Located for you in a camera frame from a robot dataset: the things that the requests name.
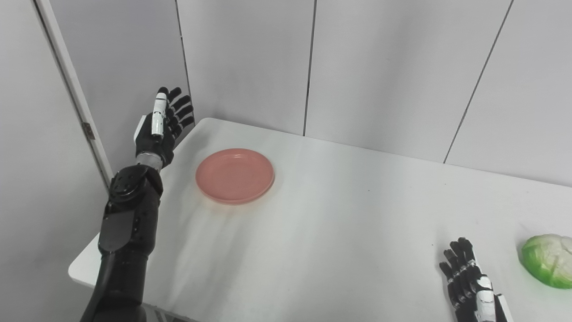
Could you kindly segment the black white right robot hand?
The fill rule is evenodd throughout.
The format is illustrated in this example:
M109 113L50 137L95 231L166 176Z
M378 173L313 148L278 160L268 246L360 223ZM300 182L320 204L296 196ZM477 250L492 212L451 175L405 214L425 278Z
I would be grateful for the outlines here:
M439 268L458 322L513 321L505 296L494 292L492 280L481 271L468 239L451 241L443 254L446 261L439 263Z

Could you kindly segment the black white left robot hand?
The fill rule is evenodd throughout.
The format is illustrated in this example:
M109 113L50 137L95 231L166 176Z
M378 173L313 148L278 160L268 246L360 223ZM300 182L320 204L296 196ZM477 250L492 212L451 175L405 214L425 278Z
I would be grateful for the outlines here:
M195 123L194 108L188 94L175 87L162 86L155 97L152 112L142 118L135 131L135 158L157 170L170 165L176 140Z

